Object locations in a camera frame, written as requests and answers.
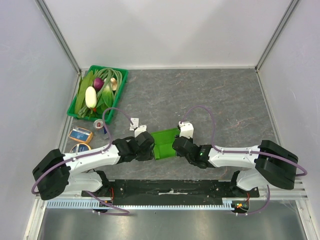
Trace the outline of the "green paper box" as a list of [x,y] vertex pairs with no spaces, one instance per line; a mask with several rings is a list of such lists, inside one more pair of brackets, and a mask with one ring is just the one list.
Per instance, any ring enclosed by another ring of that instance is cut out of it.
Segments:
[[171,128],[151,133],[151,136],[154,138],[153,153],[156,160],[171,158],[177,155],[172,145],[176,136],[179,137],[179,135],[180,130],[178,128]]

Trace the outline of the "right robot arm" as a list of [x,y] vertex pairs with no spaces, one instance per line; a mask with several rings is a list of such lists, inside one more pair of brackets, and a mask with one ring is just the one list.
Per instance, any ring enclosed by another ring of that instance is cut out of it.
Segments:
[[235,197],[257,187],[271,185],[292,190],[295,186],[298,157],[271,140],[251,147],[223,148],[204,144],[197,146],[191,138],[177,137],[172,148],[180,157],[200,169],[237,167],[229,191]]

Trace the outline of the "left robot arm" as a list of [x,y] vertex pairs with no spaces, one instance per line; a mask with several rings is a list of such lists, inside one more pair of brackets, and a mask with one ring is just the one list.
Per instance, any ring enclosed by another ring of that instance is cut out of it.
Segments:
[[118,138],[106,146],[83,152],[61,153],[53,149],[33,169],[35,184],[31,192],[44,201],[72,191],[89,191],[104,197],[110,191],[106,177],[87,171],[133,160],[149,161],[153,159],[154,146],[153,136],[143,131],[136,137]]

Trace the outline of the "small white plastic bag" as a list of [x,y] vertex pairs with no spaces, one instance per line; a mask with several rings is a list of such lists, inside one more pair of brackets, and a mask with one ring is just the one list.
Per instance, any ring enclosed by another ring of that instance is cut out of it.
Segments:
[[139,118],[131,117],[130,118],[130,131],[134,131],[139,127]]

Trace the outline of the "red blue drink can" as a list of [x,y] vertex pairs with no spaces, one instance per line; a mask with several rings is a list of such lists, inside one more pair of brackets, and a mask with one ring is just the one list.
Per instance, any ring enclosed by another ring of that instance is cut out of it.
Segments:
[[104,140],[109,139],[108,132],[104,126],[104,122],[102,119],[97,119],[93,122],[93,127],[96,131],[96,133]]

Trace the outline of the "green bok choy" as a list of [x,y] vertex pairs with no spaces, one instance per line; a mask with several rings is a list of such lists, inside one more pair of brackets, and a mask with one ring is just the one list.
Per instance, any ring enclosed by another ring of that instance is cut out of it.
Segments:
[[111,108],[113,106],[113,103],[114,103],[114,92],[110,87],[110,85],[108,84],[103,89],[101,96],[99,97],[99,100],[96,106],[96,112],[99,115],[102,115],[106,109]]

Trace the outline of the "beige mushroom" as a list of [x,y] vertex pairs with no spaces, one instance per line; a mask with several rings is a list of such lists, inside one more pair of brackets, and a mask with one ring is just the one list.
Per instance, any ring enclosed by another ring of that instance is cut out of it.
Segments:
[[112,91],[116,91],[118,89],[118,82],[114,77],[110,79],[110,85],[111,85]]

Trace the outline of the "yellow tape roll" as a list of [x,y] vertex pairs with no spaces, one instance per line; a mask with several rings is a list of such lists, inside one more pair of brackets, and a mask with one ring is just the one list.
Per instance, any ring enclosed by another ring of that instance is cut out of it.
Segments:
[[86,144],[86,143],[77,143],[76,145],[74,145],[71,150],[70,153],[81,153],[81,152],[86,152],[91,150],[91,147]]

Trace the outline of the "white eggplant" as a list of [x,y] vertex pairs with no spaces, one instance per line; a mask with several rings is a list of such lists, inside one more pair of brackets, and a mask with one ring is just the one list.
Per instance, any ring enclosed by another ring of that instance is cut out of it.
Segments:
[[95,108],[97,105],[96,90],[92,86],[89,86],[85,91],[85,104],[90,109]]

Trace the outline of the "purple onion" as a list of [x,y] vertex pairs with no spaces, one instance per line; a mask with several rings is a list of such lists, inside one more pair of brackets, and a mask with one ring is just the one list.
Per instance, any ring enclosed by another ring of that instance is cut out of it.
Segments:
[[104,83],[105,82],[101,78],[96,77],[93,81],[93,87],[96,91],[99,91],[103,87]]

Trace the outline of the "green long beans bundle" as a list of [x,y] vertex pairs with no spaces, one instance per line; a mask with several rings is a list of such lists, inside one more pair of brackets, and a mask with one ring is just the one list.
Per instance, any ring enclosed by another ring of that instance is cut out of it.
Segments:
[[[110,85],[110,87],[111,87],[110,79],[112,77],[114,77],[117,80],[117,83],[118,83],[117,90],[113,91],[113,94],[114,94],[113,102],[114,102],[116,100],[116,96],[120,92],[120,86],[122,85],[122,82],[123,82],[123,74],[119,70],[116,70],[114,68],[109,68],[109,67],[104,67],[104,68],[101,68],[101,69],[95,69],[95,70],[90,70],[90,71],[94,71],[94,75],[95,75],[94,79],[95,78],[101,78],[104,81],[104,85],[101,88],[101,90],[96,91],[97,104],[98,104],[98,100],[99,100],[104,88],[107,85]],[[101,114],[97,113],[97,110],[96,110],[97,104],[96,104],[95,108],[88,108],[86,106],[86,103],[85,103],[85,105],[79,111],[79,113],[76,114],[77,117],[83,119],[83,118],[86,118],[86,117],[88,117],[88,118],[91,118],[91,117],[96,118],[98,116],[101,116]]]

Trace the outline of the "large green leaf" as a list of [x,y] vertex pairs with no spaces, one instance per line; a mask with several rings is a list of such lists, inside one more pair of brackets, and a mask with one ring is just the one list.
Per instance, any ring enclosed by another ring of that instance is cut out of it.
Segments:
[[76,96],[76,102],[75,102],[75,107],[74,107],[74,113],[78,114],[80,110],[84,107],[85,105],[85,92],[86,89],[93,84],[93,80],[95,77],[95,72],[93,70],[89,71],[85,77],[83,77],[78,92]]

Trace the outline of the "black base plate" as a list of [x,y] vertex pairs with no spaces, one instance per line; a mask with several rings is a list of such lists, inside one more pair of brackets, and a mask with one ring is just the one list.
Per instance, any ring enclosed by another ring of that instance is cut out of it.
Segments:
[[223,198],[260,196],[257,187],[246,192],[230,187],[229,181],[212,179],[116,179],[93,194],[112,197],[114,204],[218,204]]

